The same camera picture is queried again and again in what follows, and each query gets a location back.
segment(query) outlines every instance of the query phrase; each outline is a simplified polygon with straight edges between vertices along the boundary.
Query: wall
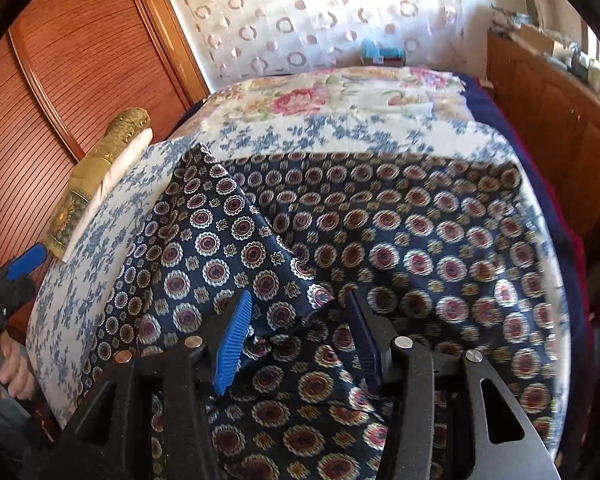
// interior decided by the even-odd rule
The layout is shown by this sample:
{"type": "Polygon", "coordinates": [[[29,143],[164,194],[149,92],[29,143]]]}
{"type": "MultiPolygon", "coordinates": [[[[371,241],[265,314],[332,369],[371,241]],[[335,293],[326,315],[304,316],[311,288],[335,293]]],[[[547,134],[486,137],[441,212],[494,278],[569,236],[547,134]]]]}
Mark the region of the wall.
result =
{"type": "Polygon", "coordinates": [[[171,1],[213,90],[261,74],[359,64],[365,38],[406,48],[410,64],[484,75],[491,3],[526,12],[525,0],[171,1]]]}

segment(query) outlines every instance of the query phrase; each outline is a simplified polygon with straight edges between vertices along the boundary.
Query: navy patterned fabric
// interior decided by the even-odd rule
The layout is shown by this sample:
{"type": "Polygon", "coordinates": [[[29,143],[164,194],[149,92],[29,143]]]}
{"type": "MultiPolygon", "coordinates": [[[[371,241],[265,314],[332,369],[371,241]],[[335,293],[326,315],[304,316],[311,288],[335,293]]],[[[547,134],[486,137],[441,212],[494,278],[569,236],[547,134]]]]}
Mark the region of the navy patterned fabric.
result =
{"type": "MultiPolygon", "coordinates": [[[[412,154],[253,156],[189,150],[131,247],[85,364],[84,392],[121,349],[161,352],[252,293],[234,385],[207,400],[229,478],[373,478],[390,399],[366,393],[344,312],[358,288],[398,333],[436,351],[480,349],[546,442],[555,359],[520,175],[412,154]]],[[[165,453],[154,399],[154,473],[165,453]]],[[[431,474],[445,463],[436,398],[431,474]]]]}

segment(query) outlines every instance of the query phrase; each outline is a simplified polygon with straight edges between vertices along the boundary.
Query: white floral bedspread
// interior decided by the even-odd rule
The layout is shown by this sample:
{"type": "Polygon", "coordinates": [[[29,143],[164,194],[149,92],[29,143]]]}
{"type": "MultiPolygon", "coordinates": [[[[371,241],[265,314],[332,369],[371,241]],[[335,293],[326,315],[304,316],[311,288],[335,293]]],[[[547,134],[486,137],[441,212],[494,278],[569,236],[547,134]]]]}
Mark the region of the white floral bedspread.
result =
{"type": "Polygon", "coordinates": [[[353,67],[261,77],[210,96],[174,136],[217,132],[228,123],[245,127],[279,117],[350,112],[471,121],[463,88],[462,80],[450,72],[417,67],[353,67]]]}
{"type": "Polygon", "coordinates": [[[51,265],[36,300],[27,333],[27,349],[46,398],[62,426],[75,409],[77,385],[90,350],[96,318],[112,294],[128,248],[142,220],[164,190],[180,155],[204,142],[218,159],[296,150],[312,152],[426,152],[488,162],[513,161],[523,174],[520,210],[538,233],[546,297],[556,327],[555,453],[560,441],[569,391],[570,332],[562,278],[554,245],[522,165],[494,128],[473,121],[415,117],[349,109],[341,113],[273,114],[261,120],[196,115],[178,131],[194,132],[151,146],[120,182],[82,236],[71,260],[51,265]],[[217,128],[208,125],[220,122],[217,128]]]}

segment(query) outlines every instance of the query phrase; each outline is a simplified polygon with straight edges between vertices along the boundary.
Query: pillow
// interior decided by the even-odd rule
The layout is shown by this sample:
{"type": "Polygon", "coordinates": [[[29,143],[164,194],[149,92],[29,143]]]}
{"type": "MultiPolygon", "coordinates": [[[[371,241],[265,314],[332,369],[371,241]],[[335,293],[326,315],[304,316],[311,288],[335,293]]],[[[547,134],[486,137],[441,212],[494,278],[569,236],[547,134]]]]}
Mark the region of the pillow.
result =
{"type": "Polygon", "coordinates": [[[153,136],[147,128],[149,122],[149,115],[142,108],[124,110],[109,123],[104,136],[76,165],[43,239],[56,257],[68,260],[70,244],[73,250],[104,198],[142,156],[153,136]],[[119,158],[122,160],[114,168],[119,158]]]}
{"type": "Polygon", "coordinates": [[[89,202],[87,209],[85,209],[80,221],[74,228],[71,239],[64,249],[64,255],[61,257],[61,260],[64,261],[64,263],[69,261],[71,253],[74,251],[78,240],[90,224],[91,220],[93,220],[93,217],[96,216],[96,213],[99,211],[104,199],[118,185],[120,180],[122,180],[122,177],[126,175],[126,172],[134,167],[138,160],[142,158],[153,138],[154,133],[152,132],[151,128],[142,130],[138,136],[132,140],[122,151],[122,153],[120,153],[120,156],[111,165],[110,170],[107,171],[107,174],[102,179],[98,189],[91,197],[91,201],[89,202]]]}

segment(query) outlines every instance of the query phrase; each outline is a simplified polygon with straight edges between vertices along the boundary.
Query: sheer curtain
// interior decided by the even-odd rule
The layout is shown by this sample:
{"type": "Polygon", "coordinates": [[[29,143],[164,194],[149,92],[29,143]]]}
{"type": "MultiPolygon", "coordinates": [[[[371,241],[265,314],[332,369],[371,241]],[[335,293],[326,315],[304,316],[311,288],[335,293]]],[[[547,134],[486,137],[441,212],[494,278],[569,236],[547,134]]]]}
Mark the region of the sheer curtain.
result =
{"type": "Polygon", "coordinates": [[[461,0],[171,0],[212,90],[241,79],[358,64],[361,43],[412,64],[464,58],[461,0]]]}

